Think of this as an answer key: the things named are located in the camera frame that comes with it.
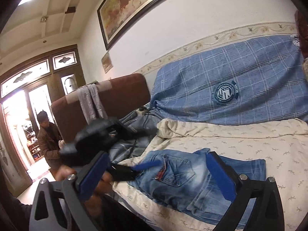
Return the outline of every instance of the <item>floor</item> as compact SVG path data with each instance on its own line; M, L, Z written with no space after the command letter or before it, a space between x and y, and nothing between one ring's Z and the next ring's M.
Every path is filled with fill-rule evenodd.
M45 158L37 161L31 165L31 168L27 171L32 181L35 182L42 178L42 175L45 176L48 173L49 165L46 162Z
M49 181L54 181L54 178L49 171L46 175L43 176L43 178L47 178ZM17 197L21 201L21 203L28 204L28 205L31 205L33 203L34 195L35 195L39 182L40 180L35 181L20 196Z

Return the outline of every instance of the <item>silver screw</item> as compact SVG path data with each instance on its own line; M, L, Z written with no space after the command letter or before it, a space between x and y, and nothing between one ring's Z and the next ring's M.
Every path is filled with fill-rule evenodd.
M269 177L269 181L270 181L270 182L275 182L276 180L275 180L274 177Z
M68 180L74 180L76 178L76 175L69 175L67 177Z
M46 182L48 182L48 179L47 179L47 178L43 178L43 179L41 179L41 180L39 181L40 184L44 184L44 183L46 183Z
M247 180L247 179L248 179L248 176L245 175L245 174L240 174L240 179L241 179L241 180Z

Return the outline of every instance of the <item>black hair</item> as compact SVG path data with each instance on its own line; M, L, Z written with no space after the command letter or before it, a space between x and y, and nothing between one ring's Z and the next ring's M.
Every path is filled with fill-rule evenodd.
M42 110L41 112L37 114L36 118L38 120L38 123L42 123L43 121L48 119L48 115L44 110Z

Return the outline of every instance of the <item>round logo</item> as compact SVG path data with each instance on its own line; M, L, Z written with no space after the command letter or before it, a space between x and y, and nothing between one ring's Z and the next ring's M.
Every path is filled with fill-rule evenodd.
M238 86L234 81L224 82L213 90L213 99L218 103L228 103L233 98L238 98L238 92Z

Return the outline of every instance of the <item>picture frame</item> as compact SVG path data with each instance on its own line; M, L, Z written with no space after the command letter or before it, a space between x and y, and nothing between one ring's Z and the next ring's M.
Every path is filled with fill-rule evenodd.
M106 50L159 0L104 0L97 10Z
M107 52L102 58L102 65L103 65L103 68L106 74L113 67L110 56L109 56L109 52Z

